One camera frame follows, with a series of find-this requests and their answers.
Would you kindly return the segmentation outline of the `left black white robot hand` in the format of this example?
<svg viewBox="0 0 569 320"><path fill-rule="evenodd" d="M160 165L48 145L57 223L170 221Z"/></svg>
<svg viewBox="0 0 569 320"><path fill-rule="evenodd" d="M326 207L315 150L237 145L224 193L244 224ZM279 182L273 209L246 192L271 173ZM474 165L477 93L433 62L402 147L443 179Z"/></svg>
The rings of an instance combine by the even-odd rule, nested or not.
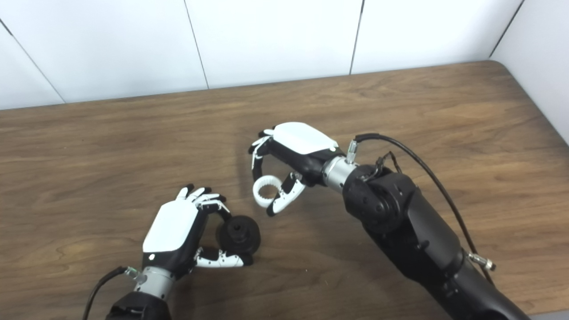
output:
<svg viewBox="0 0 569 320"><path fill-rule="evenodd" d="M225 196L210 187L184 186L174 200L159 208L142 244L142 267L181 278L193 268L252 265L261 244L260 227L251 217L232 215L225 203ZM216 230L217 248L200 243L213 213L222 219Z"/></svg>

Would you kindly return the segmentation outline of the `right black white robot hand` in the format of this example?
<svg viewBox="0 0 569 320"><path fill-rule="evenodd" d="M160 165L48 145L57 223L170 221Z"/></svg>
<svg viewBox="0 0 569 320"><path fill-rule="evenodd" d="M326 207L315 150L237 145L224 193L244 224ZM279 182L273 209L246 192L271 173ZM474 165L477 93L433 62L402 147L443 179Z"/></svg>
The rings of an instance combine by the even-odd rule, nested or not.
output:
<svg viewBox="0 0 569 320"><path fill-rule="evenodd" d="M303 122L285 122L263 130L248 153L252 156L254 196L268 216L282 212L306 187L321 185L342 193L355 168L345 162L347 156L335 140ZM262 173L264 156L268 155L290 166L283 181Z"/></svg>

